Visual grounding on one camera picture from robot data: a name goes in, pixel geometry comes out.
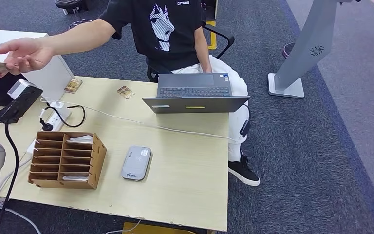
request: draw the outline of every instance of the wooden desk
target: wooden desk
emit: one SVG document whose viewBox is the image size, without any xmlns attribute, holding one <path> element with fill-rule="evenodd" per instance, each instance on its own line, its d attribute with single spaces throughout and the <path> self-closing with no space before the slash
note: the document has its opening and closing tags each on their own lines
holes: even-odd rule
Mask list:
<svg viewBox="0 0 374 234">
<path fill-rule="evenodd" d="M 83 80 L 82 86 L 75 94 L 65 94 L 63 101 L 148 124 L 227 136 L 226 113 L 156 115 L 141 99 L 155 96 L 155 83 L 78 78 Z M 123 85 L 130 87 L 135 96 L 130 99 L 120 96 L 116 90 Z M 76 124 L 81 118 L 81 110 L 76 109 L 68 122 Z M 15 127 L 11 129 L 13 136 L 22 133 L 15 132 Z M 227 139 L 161 130 L 88 109 L 81 127 L 64 127 L 62 130 L 95 132 L 107 147 L 98 188 L 38 188 L 27 182 L 27 166 L 19 172 L 11 198 L 209 230 L 227 230 Z M 32 133 L 28 131 L 26 135 L 25 142 L 31 143 Z M 0 142 L 3 141 L 6 139 L 0 129 Z M 24 152 L 27 145 L 19 147 L 20 151 Z M 124 180 L 120 176 L 125 154 L 131 145 L 149 147 L 153 153 L 148 175 L 141 182 Z M 13 153 L 9 147 L 6 150 L 6 164 L 10 163 L 10 166 L 5 165 L 2 176 L 14 165 Z"/>
</svg>

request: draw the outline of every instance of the sticker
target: sticker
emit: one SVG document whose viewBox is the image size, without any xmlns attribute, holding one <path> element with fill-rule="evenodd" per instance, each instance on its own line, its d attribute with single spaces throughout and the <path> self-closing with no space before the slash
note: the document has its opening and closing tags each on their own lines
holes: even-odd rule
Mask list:
<svg viewBox="0 0 374 234">
<path fill-rule="evenodd" d="M 154 105 L 154 106 L 151 106 L 152 108 L 170 108 L 169 105 Z"/>
<path fill-rule="evenodd" d="M 148 150 L 142 150 L 141 151 L 141 156 L 147 156 Z"/>
<path fill-rule="evenodd" d="M 125 99 L 129 99 L 132 96 L 135 95 L 135 93 L 127 86 L 123 86 L 120 89 L 117 90 L 117 93 L 119 93 L 121 96 L 123 96 Z"/>
</svg>

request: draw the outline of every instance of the gray device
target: gray device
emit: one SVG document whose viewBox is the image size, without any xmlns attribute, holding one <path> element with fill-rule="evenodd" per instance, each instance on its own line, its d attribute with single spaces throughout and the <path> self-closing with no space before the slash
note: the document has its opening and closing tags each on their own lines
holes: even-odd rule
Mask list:
<svg viewBox="0 0 374 234">
<path fill-rule="evenodd" d="M 227 73 L 160 74 L 157 97 L 143 101 L 155 113 L 235 112 L 250 96 L 232 96 Z"/>
<path fill-rule="evenodd" d="M 124 179 L 143 180 L 146 177 L 150 158 L 150 148 L 131 146 L 127 151 L 121 176 Z"/>
</svg>

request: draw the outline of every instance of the graphic print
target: graphic print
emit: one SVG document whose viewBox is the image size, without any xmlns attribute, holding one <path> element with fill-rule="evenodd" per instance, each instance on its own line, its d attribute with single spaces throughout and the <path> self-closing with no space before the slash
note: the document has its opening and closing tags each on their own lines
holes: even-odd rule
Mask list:
<svg viewBox="0 0 374 234">
<path fill-rule="evenodd" d="M 170 51 L 170 35 L 174 32 L 174 25 L 168 17 L 167 6 L 164 6 L 163 10 L 156 4 L 150 14 L 150 21 L 160 49 Z"/>
</svg>

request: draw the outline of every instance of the black chair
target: black chair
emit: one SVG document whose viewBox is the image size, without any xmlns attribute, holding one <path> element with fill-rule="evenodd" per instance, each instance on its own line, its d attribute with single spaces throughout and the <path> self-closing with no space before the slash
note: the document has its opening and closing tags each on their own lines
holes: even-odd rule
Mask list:
<svg viewBox="0 0 374 234">
<path fill-rule="evenodd" d="M 73 12 L 75 17 L 78 19 L 77 21 L 70 24 L 70 29 L 74 28 L 75 26 L 91 22 L 90 19 L 82 19 L 78 13 L 78 9 L 83 9 L 84 11 L 88 11 L 87 4 L 85 0 L 54 0 L 55 6 L 61 9 L 65 9 L 67 12 Z"/>
<path fill-rule="evenodd" d="M 216 58 L 220 58 L 234 43 L 234 36 L 228 32 L 225 32 L 219 28 L 216 28 L 212 25 L 206 25 L 203 27 L 204 29 L 212 32 L 212 33 L 215 33 L 219 36 L 222 36 L 223 38 L 225 38 L 227 40 L 227 46 L 225 47 L 225 49 L 223 51 L 221 51 L 219 53 L 218 56 L 216 56 Z M 171 73 L 170 70 L 168 70 L 167 68 L 165 68 L 164 66 L 162 66 L 161 64 L 158 64 L 148 58 L 146 58 L 146 63 L 147 63 L 147 77 L 149 78 L 149 80 L 151 82 L 154 82 L 154 83 L 158 83 L 158 74 L 159 73 Z"/>
</svg>

